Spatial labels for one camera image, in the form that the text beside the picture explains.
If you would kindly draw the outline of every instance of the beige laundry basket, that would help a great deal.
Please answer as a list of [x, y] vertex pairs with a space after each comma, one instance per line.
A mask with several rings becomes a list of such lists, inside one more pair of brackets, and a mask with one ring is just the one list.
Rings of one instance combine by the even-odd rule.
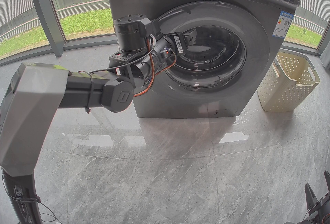
[[265, 111], [293, 111], [320, 83], [308, 57], [302, 53], [280, 49], [258, 88]]

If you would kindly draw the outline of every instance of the cable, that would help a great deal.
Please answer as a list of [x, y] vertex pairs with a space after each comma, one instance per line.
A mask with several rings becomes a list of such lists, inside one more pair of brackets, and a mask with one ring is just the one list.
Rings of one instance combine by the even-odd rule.
[[321, 224], [325, 224], [324, 219], [325, 219], [326, 217], [329, 217], [329, 216], [330, 216], [330, 213], [329, 213], [329, 214], [326, 214], [326, 215], [323, 217], [323, 219], [322, 219], [322, 223], [321, 223]]
[[306, 214], [305, 214], [305, 216], [304, 216], [303, 220], [305, 219], [305, 217], [306, 217], [306, 215], [307, 215], [308, 211], [309, 211], [309, 210], [307, 210], [307, 212], [306, 212]]
[[85, 107], [85, 111], [87, 112], [87, 114], [90, 113], [90, 107], [89, 107], [89, 103], [90, 103], [90, 98], [92, 97], [92, 94], [94, 92], [94, 79], [92, 77], [92, 75], [84, 70], [79, 70], [78, 73], [80, 72], [84, 72], [86, 73], [87, 75], [89, 75], [89, 78], [90, 78], [90, 94], [89, 94], [89, 97], [88, 97], [88, 102], [87, 102], [87, 106]]
[[9, 194], [8, 190], [6, 189], [5, 178], [3, 176], [2, 176], [2, 184], [3, 184], [3, 187], [4, 187], [7, 195], [12, 200], [14, 200], [16, 202], [21, 202], [21, 203], [35, 203], [35, 202], [37, 202], [37, 203], [43, 205], [45, 208], [47, 208], [53, 214], [53, 215], [51, 215], [51, 214], [47, 214], [47, 213], [41, 213], [40, 218], [41, 218], [41, 215], [48, 215], [48, 216], [51, 216], [51, 217], [54, 218], [52, 221], [44, 221], [42, 219], [41, 219], [41, 221], [49, 223], [49, 222], [54, 222], [55, 220], [58, 220], [60, 222], [60, 224], [63, 224], [58, 218], [56, 218], [54, 212], [48, 206], [46, 206], [44, 203], [41, 202], [40, 197], [38, 197], [38, 196], [36, 196], [34, 198], [17, 198], [17, 197], [13, 197], [11, 194]]
[[[149, 39], [148, 39], [146, 42], [147, 42], [147, 45], [148, 45], [148, 51], [149, 51], [149, 50], [150, 50], [150, 41], [149, 41]], [[153, 81], [154, 81], [154, 79], [155, 79], [155, 66], [153, 65], [152, 55], [149, 54], [149, 57], [150, 57], [151, 70], [152, 70], [151, 81], [149, 82], [149, 85], [148, 85], [148, 87], [147, 87], [145, 90], [143, 90], [143, 91], [141, 91], [141, 92], [139, 92], [139, 93], [137, 93], [137, 94], [134, 94], [134, 97], [141, 96], [141, 95], [143, 95], [144, 93], [148, 92], [148, 90], [151, 88], [151, 86], [152, 86], [152, 84], [153, 84]]]
[[174, 57], [175, 57], [173, 63], [172, 63], [171, 65], [169, 65], [169, 66], [163, 68], [162, 70], [160, 70], [160, 71], [156, 74], [156, 76], [157, 76], [158, 74], [160, 74], [161, 72], [163, 72], [163, 71], [165, 71], [165, 70], [167, 70], [167, 69], [169, 69], [170, 67], [172, 67], [172, 66], [175, 65], [175, 63], [177, 62], [177, 55], [176, 55], [174, 52], [173, 52], [173, 54], [174, 54]]
[[134, 64], [134, 63], [136, 63], [136, 62], [139, 62], [139, 61], [145, 59], [147, 56], [149, 56], [149, 55], [153, 52], [153, 50], [155, 49], [156, 38], [153, 38], [153, 42], [154, 42], [154, 44], [152, 45], [152, 49], [151, 49], [146, 55], [144, 55], [143, 57], [141, 57], [141, 58], [139, 58], [139, 59], [137, 59], [137, 60], [135, 60], [135, 61], [132, 61], [132, 62], [127, 63], [127, 64], [125, 64], [125, 65], [120, 65], [120, 66], [114, 66], [114, 67], [104, 68], [104, 69], [102, 69], [102, 70], [93, 70], [93, 71], [90, 71], [89, 73], [90, 73], [90, 74], [93, 74], [93, 73], [101, 72], [101, 71], [115, 70], [115, 69], [117, 69], [117, 68], [126, 67], [126, 66], [132, 65], [132, 64]]

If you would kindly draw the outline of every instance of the marble floor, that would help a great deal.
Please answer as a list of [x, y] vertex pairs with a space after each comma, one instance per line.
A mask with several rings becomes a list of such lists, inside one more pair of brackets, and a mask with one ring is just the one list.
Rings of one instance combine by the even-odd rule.
[[[116, 50], [30, 61], [93, 70]], [[293, 112], [266, 113], [257, 94], [235, 118], [138, 119], [133, 105], [117, 114], [60, 109], [35, 168], [37, 193], [63, 224], [299, 222], [304, 185], [323, 196], [330, 170], [330, 72], [310, 58], [321, 84]], [[0, 99], [19, 64], [0, 67]], [[1, 186], [0, 223], [17, 222]]]

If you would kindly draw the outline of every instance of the qr code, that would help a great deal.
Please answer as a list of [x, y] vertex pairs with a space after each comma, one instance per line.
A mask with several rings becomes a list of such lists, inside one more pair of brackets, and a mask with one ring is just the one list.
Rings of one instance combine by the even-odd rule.
[[284, 22], [284, 26], [290, 26], [291, 20], [290, 19], [286, 19]]

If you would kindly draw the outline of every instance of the front-loading washing machine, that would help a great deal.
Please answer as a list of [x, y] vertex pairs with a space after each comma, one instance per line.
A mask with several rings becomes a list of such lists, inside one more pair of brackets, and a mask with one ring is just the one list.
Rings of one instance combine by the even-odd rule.
[[238, 116], [271, 66], [300, 2], [109, 1], [114, 20], [145, 14], [158, 19], [163, 33], [197, 33], [188, 52], [134, 98], [136, 113], [144, 118]]

